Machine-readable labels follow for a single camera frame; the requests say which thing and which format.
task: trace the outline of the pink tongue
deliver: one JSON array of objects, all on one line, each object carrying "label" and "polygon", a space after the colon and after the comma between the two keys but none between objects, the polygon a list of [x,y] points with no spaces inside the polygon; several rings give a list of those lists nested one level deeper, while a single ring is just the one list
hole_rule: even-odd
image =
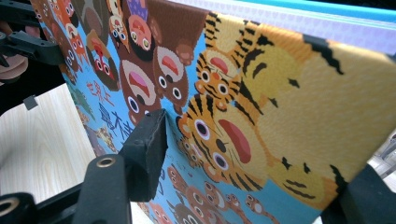
[{"label": "pink tongue", "polygon": [[219,124],[230,136],[236,151],[238,152],[239,159],[242,163],[248,163],[251,159],[250,146],[248,140],[234,124],[225,119],[220,119]]},{"label": "pink tongue", "polygon": [[228,67],[225,62],[220,59],[220,58],[212,58],[210,62],[215,65],[217,68],[219,68],[224,74],[228,74]]},{"label": "pink tongue", "polygon": [[168,67],[175,75],[178,76],[177,66],[169,56],[163,57],[162,63],[164,66]]},{"label": "pink tongue", "polygon": [[143,92],[146,93],[146,95],[149,95],[148,85],[146,84],[145,80],[136,72],[131,72],[129,74],[129,82],[132,85],[138,86]]}]

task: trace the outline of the cartoon eye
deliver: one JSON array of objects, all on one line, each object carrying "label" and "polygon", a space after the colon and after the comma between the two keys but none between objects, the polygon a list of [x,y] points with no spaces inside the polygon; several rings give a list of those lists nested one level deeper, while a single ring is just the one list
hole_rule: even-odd
[{"label": "cartoon eye", "polygon": [[160,85],[165,89],[167,84],[164,77],[159,77],[158,80],[160,81]]},{"label": "cartoon eye", "polygon": [[73,64],[72,64],[72,60],[69,58],[69,56],[67,56],[66,60],[67,60],[67,63],[68,63],[70,66],[73,65]]},{"label": "cartoon eye", "polygon": [[204,138],[204,140],[208,140],[210,138],[210,132],[207,128],[206,124],[203,120],[197,119],[195,122],[195,129],[197,130],[198,134]]},{"label": "cartoon eye", "polygon": [[207,198],[211,203],[213,203],[213,197],[212,197],[211,195],[206,195],[206,198]]},{"label": "cartoon eye", "polygon": [[178,88],[176,88],[176,87],[173,88],[173,94],[174,94],[175,98],[177,98],[178,100],[181,99],[181,93]]},{"label": "cartoon eye", "polygon": [[194,209],[200,217],[204,217],[204,213],[201,211],[201,209],[199,209],[199,207],[195,206]]},{"label": "cartoon eye", "polygon": [[106,74],[109,76],[110,75],[110,69],[108,69],[107,64],[104,64],[103,67],[105,68]]},{"label": "cartoon eye", "polygon": [[222,157],[219,153],[215,152],[215,153],[213,153],[213,158],[215,159],[216,165],[221,170],[224,170],[224,171],[228,170],[228,163],[224,159],[224,157]]},{"label": "cartoon eye", "polygon": [[206,187],[207,189],[209,189],[209,190],[212,190],[212,186],[210,186],[210,184],[207,183],[207,182],[205,182],[205,187]]},{"label": "cartoon eye", "polygon": [[99,60],[96,60],[95,62],[96,62],[96,67],[97,67],[99,70],[103,71],[103,67],[102,67],[102,64],[100,63],[100,61],[99,61]]},{"label": "cartoon eye", "polygon": [[198,194],[193,193],[192,196],[194,197],[195,201],[198,202],[198,204],[200,205],[204,204],[204,201],[202,201],[201,197]]},{"label": "cartoon eye", "polygon": [[143,49],[149,50],[149,41],[146,38],[143,39]]},{"label": "cartoon eye", "polygon": [[208,74],[206,71],[203,71],[203,72],[201,73],[201,77],[202,77],[202,80],[203,80],[204,82],[209,82],[209,81],[210,81],[209,74]]},{"label": "cartoon eye", "polygon": [[131,32],[131,38],[135,43],[137,42],[137,34],[135,32]]},{"label": "cartoon eye", "polygon": [[119,33],[117,33],[116,30],[113,30],[113,36],[117,38],[119,36]]},{"label": "cartoon eye", "polygon": [[219,91],[220,91],[221,94],[223,94],[223,95],[227,95],[227,94],[228,94],[228,89],[227,89],[227,86],[226,86],[226,85],[224,85],[224,84],[219,84],[219,85],[218,85],[218,89],[219,89]]},{"label": "cartoon eye", "polygon": [[198,221],[195,220],[195,218],[192,217],[191,215],[188,215],[187,218],[189,219],[189,221],[190,221],[191,224],[198,224]]},{"label": "cartoon eye", "polygon": [[137,114],[139,113],[139,106],[137,105],[137,102],[132,98],[131,96],[128,96],[128,103],[129,106],[132,108],[132,110]]},{"label": "cartoon eye", "polygon": [[73,52],[72,52],[71,50],[69,50],[68,52],[69,52],[70,58],[71,58],[72,60],[74,60],[74,54],[73,54]]}]

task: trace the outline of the dark background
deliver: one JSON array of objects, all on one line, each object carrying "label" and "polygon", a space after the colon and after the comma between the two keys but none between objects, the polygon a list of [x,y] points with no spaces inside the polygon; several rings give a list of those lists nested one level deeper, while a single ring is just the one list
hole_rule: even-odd
[{"label": "dark background", "polygon": [[[318,2],[396,9],[396,1],[390,0],[318,0]],[[23,29],[15,24],[11,24],[11,27],[14,31]],[[38,96],[62,84],[64,84],[64,79],[57,66],[29,61],[28,69],[17,82],[0,86],[0,116],[10,108],[22,104],[23,99],[31,95]]]}]

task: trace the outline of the light wood surface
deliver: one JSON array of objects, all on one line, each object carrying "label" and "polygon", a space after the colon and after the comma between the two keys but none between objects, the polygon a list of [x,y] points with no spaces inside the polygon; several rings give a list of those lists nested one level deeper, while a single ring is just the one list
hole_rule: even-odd
[{"label": "light wood surface", "polygon": [[[81,183],[94,154],[65,84],[35,100],[0,117],[0,194],[28,192],[40,203]],[[152,223],[131,206],[134,223]]]}]

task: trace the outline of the tiger nose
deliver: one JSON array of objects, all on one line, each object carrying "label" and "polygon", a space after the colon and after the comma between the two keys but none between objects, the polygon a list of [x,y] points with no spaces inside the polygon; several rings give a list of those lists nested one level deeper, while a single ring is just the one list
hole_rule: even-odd
[{"label": "tiger nose", "polygon": [[212,76],[213,76],[213,78],[215,80],[219,80],[220,79],[220,75],[218,73],[213,73]]}]

